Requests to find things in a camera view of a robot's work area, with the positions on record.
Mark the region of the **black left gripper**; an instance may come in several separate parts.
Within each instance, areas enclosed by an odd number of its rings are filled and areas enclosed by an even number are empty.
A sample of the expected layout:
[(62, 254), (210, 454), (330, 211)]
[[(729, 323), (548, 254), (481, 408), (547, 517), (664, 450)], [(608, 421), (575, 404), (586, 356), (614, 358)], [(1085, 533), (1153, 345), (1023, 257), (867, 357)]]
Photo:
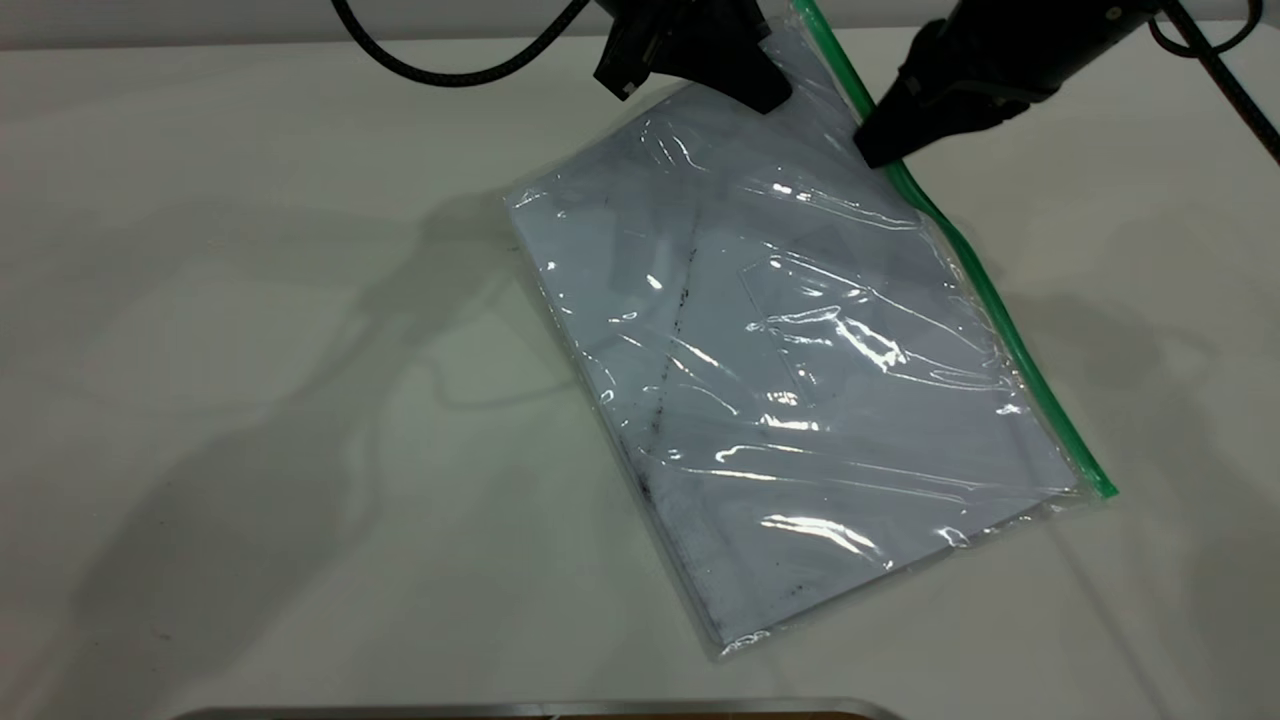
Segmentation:
[(611, 29), (594, 78), (626, 100), (652, 74), (712, 88), (768, 114), (792, 96), (786, 74), (762, 47), (756, 1), (599, 1)]

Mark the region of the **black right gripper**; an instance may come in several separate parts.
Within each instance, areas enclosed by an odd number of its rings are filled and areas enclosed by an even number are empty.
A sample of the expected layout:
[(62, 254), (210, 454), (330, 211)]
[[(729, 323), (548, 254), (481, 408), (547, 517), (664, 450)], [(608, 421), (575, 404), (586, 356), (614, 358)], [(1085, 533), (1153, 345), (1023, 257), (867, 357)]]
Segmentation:
[(960, 1), (914, 36), (899, 76), (854, 135), (881, 169), (956, 135), (992, 129), (1043, 102), (1064, 69), (1070, 1)]

